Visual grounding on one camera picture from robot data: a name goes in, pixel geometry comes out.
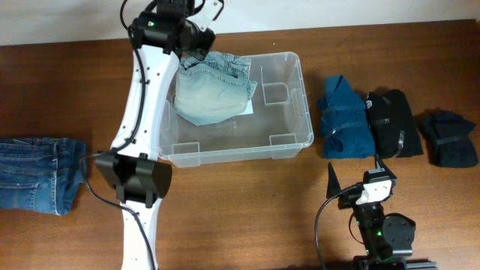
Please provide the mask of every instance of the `jeans pocket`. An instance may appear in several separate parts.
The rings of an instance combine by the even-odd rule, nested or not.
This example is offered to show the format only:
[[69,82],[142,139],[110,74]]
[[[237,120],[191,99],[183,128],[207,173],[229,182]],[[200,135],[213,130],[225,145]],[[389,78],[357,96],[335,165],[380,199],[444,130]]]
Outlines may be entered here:
[[230,64],[230,67],[234,70],[234,74],[237,77],[248,79],[250,77],[250,65],[243,64]]
[[39,183],[1,183],[0,209],[35,210]]

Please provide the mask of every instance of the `folded dark clothing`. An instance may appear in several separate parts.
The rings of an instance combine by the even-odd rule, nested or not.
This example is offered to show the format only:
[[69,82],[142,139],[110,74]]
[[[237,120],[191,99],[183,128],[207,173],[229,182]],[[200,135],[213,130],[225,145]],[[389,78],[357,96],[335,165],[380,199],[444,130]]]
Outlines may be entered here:
[[325,138],[325,158],[366,158],[375,155],[375,142],[368,128],[365,104],[344,76],[325,81],[320,131]]
[[433,144],[433,162],[439,167],[469,168],[479,163],[468,135],[475,124],[453,112],[429,115],[422,123],[425,136]]
[[85,153],[75,139],[1,139],[0,209],[66,215],[83,180]]
[[367,96],[367,118],[381,158],[423,155],[422,142],[405,94],[391,90]]

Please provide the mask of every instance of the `folded blue clothing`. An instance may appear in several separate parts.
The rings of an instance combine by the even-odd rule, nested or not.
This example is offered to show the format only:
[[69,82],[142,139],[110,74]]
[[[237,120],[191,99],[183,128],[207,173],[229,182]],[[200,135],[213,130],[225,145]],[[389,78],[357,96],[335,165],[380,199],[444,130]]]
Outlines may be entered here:
[[0,209],[66,215],[83,180],[85,153],[76,139],[0,139]]
[[223,122],[247,109],[257,82],[248,79],[251,59],[209,52],[203,61],[183,58],[173,106],[194,125]]
[[325,81],[325,95],[318,100],[322,111],[320,132],[325,138],[325,158],[366,158],[375,155],[365,103],[343,75]]

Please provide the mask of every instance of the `plastic storage container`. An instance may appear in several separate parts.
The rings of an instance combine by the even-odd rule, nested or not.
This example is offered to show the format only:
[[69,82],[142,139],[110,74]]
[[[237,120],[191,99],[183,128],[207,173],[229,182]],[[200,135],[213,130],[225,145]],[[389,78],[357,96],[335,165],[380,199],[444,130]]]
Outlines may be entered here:
[[170,87],[160,125],[160,158],[195,167],[259,158],[293,158],[314,141],[300,59],[293,52],[248,56],[258,85],[253,114],[195,126],[173,108]]

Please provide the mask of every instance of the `white label tag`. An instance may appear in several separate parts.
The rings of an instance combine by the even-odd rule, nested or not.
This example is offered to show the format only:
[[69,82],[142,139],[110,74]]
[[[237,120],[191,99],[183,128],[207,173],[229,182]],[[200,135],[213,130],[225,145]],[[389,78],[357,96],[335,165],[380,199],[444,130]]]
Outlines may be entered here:
[[254,106],[252,105],[252,100],[247,102],[247,109],[244,112],[239,113],[238,116],[248,115],[254,113]]

